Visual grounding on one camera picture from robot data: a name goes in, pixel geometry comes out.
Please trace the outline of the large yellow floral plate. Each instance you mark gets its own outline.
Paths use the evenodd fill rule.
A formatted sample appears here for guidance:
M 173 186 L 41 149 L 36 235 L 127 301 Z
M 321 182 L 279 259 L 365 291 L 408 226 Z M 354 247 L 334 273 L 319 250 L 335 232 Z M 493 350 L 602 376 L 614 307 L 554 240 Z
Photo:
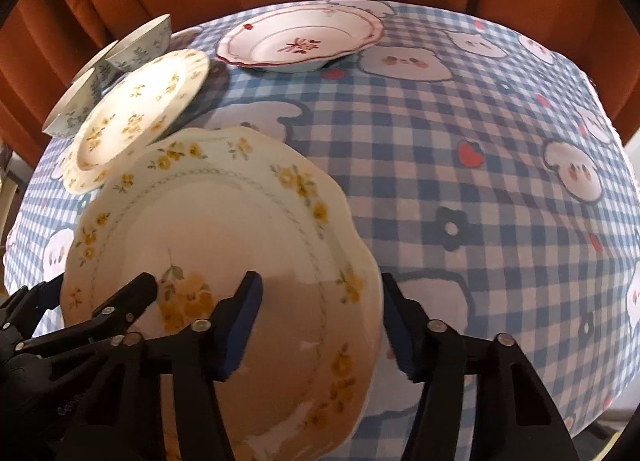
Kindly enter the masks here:
M 345 195 L 284 143 L 235 126 L 146 147 L 87 207 L 67 255 L 66 325 L 150 273 L 134 323 L 165 337 L 207 317 L 248 271 L 264 292 L 240 366 L 216 387 L 243 460 L 315 460 L 354 433 L 380 349 L 378 265 Z

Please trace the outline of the green leaf bowl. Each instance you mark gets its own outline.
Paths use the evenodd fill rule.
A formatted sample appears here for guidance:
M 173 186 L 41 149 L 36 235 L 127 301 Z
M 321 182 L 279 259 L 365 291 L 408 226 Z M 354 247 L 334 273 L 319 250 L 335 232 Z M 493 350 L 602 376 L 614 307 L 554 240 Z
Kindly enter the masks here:
M 100 80 L 96 70 L 91 68 L 81 74 L 58 99 L 46 121 L 43 122 L 43 134 L 51 137 L 75 135 L 101 98 Z

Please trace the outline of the small yellow floral plate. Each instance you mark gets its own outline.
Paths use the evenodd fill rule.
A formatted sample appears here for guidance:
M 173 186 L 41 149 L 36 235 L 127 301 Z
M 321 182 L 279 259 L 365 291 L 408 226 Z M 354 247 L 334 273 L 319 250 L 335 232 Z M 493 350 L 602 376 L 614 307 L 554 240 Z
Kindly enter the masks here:
M 99 188 L 119 166 L 160 138 L 190 105 L 209 72 L 209 56 L 172 51 L 129 72 L 90 111 L 68 147 L 63 186 L 74 195 Z

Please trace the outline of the white green pattern bowl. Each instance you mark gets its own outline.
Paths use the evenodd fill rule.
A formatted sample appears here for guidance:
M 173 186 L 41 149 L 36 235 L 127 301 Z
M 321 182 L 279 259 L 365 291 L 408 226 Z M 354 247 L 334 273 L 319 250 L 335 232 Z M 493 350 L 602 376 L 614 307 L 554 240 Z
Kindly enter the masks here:
M 118 44 L 118 40 L 115 40 L 107 46 L 101 48 L 88 62 L 85 63 L 73 76 L 72 81 L 78 80 L 85 72 L 93 69 L 96 72 L 96 76 L 99 79 L 102 90 L 107 88 L 116 78 L 117 69 L 113 67 L 108 61 L 107 56 L 111 53 L 112 49 Z

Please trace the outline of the blue floral bowl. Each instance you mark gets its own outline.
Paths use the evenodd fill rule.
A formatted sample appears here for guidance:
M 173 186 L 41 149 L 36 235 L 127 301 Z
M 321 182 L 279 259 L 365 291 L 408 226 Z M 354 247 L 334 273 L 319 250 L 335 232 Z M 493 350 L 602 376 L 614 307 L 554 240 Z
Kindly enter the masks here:
M 106 61 L 119 71 L 134 71 L 167 51 L 171 33 L 171 16 L 158 16 L 121 39 Z

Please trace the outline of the red trimmed white plate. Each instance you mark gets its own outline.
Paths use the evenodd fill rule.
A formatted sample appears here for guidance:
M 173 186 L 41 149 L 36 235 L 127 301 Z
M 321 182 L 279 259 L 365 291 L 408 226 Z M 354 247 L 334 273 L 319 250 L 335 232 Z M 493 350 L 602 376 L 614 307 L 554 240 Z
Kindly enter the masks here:
M 305 72 L 366 50 L 383 34 L 382 20 L 358 7 L 294 5 L 240 22 L 218 42 L 216 56 L 243 68 Z

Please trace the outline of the blue checkered bear tablecloth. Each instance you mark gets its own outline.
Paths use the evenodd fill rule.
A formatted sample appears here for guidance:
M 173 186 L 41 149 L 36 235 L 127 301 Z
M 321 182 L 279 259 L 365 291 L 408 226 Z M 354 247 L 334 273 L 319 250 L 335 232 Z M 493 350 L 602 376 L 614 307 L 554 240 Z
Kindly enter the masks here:
M 305 72 L 216 56 L 240 22 L 308 4 L 366 10 L 382 20 L 382 39 Z M 345 0 L 214 20 L 164 54 L 187 48 L 209 56 L 198 94 L 102 186 L 65 190 L 77 133 L 53 145 L 11 231 L 10 296 L 64 275 L 82 213 L 146 147 L 186 129 L 243 126 L 340 186 L 381 281 L 390 273 L 428 317 L 463 335 L 513 337 L 572 440 L 638 372 L 639 188 L 593 85 L 568 58 L 490 21 Z M 399 370 L 383 317 L 384 293 L 366 407 L 349 440 L 316 460 L 405 460 L 422 387 Z M 183 460 L 172 377 L 158 374 L 163 460 Z M 472 460 L 476 393 L 469 375 L 451 460 Z

